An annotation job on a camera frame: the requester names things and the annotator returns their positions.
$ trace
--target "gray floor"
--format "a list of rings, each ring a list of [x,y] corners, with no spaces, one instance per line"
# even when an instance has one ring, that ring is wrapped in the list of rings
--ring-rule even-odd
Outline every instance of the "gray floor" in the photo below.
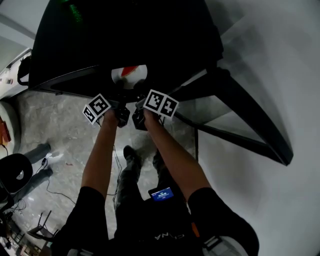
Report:
[[[49,190],[64,193],[74,201],[77,200],[81,187],[82,173],[90,152],[96,141],[99,126],[92,126],[83,116],[82,110],[89,100],[86,98],[59,95],[50,93],[27,91],[16,99],[16,107],[21,119],[21,148],[20,153],[28,152],[39,143],[49,142],[52,157],[49,165],[53,170],[50,178]],[[193,111],[195,102],[185,104],[184,112]],[[133,114],[135,106],[130,103],[127,108]],[[195,154],[194,129],[185,125],[176,118],[165,121],[166,129],[192,155]],[[124,128],[118,128],[115,139],[115,148],[122,168],[126,167],[123,157],[123,148],[126,145],[137,149],[144,159],[138,186],[142,198],[149,197],[148,190],[157,186],[157,173],[152,165],[155,146],[148,133],[136,130],[133,121],[129,120]],[[41,166],[41,162],[33,165],[33,172]],[[113,157],[111,179],[108,192],[113,194],[119,169]],[[44,217],[52,210],[46,224],[49,231],[60,229],[66,222],[74,204],[61,195],[46,191],[48,182],[44,182],[24,198],[26,208],[16,211],[13,219],[23,231],[37,226],[39,216]],[[117,228],[112,196],[108,196],[105,203],[105,214],[108,226],[108,235],[113,238]],[[29,237],[40,248],[44,241]]]

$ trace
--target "hand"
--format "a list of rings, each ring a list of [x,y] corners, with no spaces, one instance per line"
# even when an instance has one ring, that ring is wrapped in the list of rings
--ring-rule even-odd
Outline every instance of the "hand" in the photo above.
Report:
[[[107,112],[105,112],[103,122],[118,124],[119,120],[116,117],[116,113],[113,109],[109,109]]]
[[[153,113],[152,111],[150,111],[148,109],[144,109],[143,114],[144,114],[144,118],[145,118],[144,123],[150,123],[150,122],[151,123],[153,123],[153,122],[159,123],[158,116],[155,113]]]

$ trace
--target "black table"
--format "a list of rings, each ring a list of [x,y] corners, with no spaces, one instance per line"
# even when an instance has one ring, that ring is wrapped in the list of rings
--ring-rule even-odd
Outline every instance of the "black table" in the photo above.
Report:
[[[50,0],[32,50],[29,88],[136,102],[154,89],[178,101],[215,95],[264,142],[195,123],[186,124],[288,165],[293,152],[256,101],[217,67],[223,46],[204,0]],[[111,70],[146,65],[143,83],[126,90]],[[207,74],[180,86],[198,72]]]
[[[115,68],[146,65],[140,90],[168,93],[208,66],[223,47],[203,0],[51,0],[34,47],[34,90],[135,102]]]

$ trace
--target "small screen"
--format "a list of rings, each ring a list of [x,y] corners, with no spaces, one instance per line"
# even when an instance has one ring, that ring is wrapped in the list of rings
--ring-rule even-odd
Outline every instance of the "small screen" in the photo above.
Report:
[[[167,187],[158,192],[152,193],[151,196],[154,201],[163,201],[163,200],[172,198],[174,196],[174,193],[172,193],[170,187]]]

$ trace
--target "forearm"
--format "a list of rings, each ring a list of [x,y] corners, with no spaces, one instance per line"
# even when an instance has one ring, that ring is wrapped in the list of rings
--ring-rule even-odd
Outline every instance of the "forearm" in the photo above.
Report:
[[[158,121],[147,118],[145,126],[186,200],[196,190],[210,188],[201,166]]]
[[[93,150],[84,168],[82,187],[91,187],[107,197],[112,165],[112,153],[118,120],[104,117]]]

